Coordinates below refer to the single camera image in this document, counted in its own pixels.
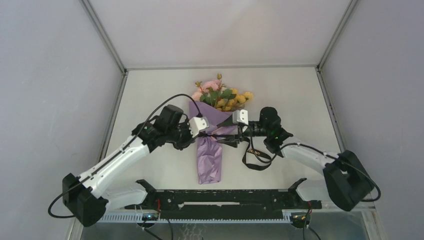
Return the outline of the pink fake flower stem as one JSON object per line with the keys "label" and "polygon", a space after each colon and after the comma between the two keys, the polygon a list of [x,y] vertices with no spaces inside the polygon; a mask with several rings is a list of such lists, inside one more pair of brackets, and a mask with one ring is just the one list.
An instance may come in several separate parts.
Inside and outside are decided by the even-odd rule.
{"label": "pink fake flower stem", "polygon": [[223,76],[221,73],[216,75],[216,78],[203,83],[199,89],[201,90],[201,96],[199,100],[212,107],[215,107],[221,100],[221,96],[227,89],[227,86],[222,82]]}
{"label": "pink fake flower stem", "polygon": [[202,83],[202,81],[197,81],[195,83],[197,90],[192,94],[191,97],[196,102],[201,102],[201,97],[209,91],[207,88],[203,87]]}

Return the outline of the yellow fake flower stem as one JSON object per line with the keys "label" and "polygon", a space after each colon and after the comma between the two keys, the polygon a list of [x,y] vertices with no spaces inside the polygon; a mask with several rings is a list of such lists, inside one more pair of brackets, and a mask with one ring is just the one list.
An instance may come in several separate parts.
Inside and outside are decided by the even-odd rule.
{"label": "yellow fake flower stem", "polygon": [[242,109],[248,98],[244,93],[239,93],[236,88],[222,89],[213,103],[213,107],[221,112],[233,112]]}
{"label": "yellow fake flower stem", "polygon": [[244,97],[245,102],[249,102],[253,99],[254,94],[252,92],[246,91],[242,94],[242,96]]}

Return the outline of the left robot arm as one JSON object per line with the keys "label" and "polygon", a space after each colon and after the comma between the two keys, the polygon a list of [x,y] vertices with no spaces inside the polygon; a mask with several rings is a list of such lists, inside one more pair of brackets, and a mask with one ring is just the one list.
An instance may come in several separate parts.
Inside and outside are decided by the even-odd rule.
{"label": "left robot arm", "polygon": [[209,127],[202,114],[181,121],[184,111],[166,105],[159,115],[150,116],[132,130],[118,149],[95,166],[75,176],[69,173],[62,179],[62,202],[84,227],[97,223],[105,213],[129,205],[140,204],[149,209],[157,196],[142,184],[111,188],[113,181],[134,163],[164,144],[183,150]]}

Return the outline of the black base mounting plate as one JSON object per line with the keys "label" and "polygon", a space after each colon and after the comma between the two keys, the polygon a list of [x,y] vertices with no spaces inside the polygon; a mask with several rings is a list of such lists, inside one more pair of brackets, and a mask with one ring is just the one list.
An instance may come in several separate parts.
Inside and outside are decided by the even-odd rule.
{"label": "black base mounting plate", "polygon": [[289,189],[156,189],[146,180],[142,203],[126,210],[159,210],[172,217],[276,217],[278,212],[320,210],[322,203],[304,201],[293,187]]}

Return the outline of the pink purple wrapping paper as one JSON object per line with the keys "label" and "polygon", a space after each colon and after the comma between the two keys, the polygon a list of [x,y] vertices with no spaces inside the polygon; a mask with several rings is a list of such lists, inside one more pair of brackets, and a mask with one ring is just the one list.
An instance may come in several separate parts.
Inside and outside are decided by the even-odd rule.
{"label": "pink purple wrapping paper", "polygon": [[189,102],[189,116],[196,117],[198,112],[207,119],[209,127],[204,131],[206,136],[197,138],[196,166],[198,183],[214,184],[221,181],[223,147],[217,140],[210,135],[229,135],[235,130],[235,126],[218,127],[218,124],[224,122],[232,116],[231,112],[222,112],[207,103]]}

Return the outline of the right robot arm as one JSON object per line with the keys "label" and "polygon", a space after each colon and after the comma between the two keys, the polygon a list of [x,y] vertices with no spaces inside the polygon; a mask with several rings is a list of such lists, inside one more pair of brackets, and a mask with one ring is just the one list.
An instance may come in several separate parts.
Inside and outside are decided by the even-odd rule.
{"label": "right robot arm", "polygon": [[261,157],[262,165],[246,164],[252,170],[265,170],[276,157],[281,157],[295,160],[323,176],[322,180],[302,178],[291,186],[289,203],[295,208],[302,208],[310,201],[332,201],[339,209],[349,212],[358,203],[374,202],[382,195],[354,152],[336,153],[304,143],[282,127],[274,107],[264,107],[257,121],[249,120],[247,110],[236,110],[217,127],[236,127],[234,135],[215,135],[219,143],[232,147],[242,141],[251,144],[254,137],[264,138],[263,143],[273,156],[267,161]]}

